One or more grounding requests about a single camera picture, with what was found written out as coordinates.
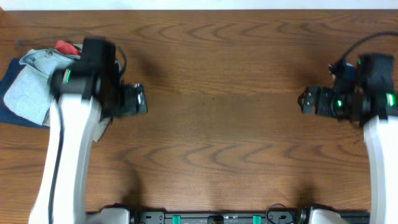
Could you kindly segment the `light blue t-shirt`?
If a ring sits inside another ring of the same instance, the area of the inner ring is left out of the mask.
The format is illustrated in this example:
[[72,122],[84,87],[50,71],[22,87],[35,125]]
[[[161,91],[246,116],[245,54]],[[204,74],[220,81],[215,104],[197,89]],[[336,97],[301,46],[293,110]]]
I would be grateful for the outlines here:
[[45,123],[52,96],[49,80],[54,71],[66,69],[80,57],[55,49],[30,50],[20,60],[23,69],[7,89],[3,102],[9,110],[32,123]]

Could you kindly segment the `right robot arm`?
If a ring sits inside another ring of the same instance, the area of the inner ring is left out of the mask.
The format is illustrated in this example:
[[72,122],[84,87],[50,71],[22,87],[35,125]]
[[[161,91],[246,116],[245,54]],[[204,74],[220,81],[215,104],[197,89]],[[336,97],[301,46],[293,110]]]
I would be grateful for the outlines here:
[[369,221],[397,223],[397,95],[310,86],[298,97],[298,104],[303,114],[359,123],[371,176]]

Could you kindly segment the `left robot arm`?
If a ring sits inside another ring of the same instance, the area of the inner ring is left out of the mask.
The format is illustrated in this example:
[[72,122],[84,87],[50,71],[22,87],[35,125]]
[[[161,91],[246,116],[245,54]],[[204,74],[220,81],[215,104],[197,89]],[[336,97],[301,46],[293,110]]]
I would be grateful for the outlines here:
[[106,115],[147,112],[144,87],[123,85],[116,72],[68,67],[50,80],[50,139],[39,193],[29,223],[129,223],[121,207],[86,211],[91,145]]

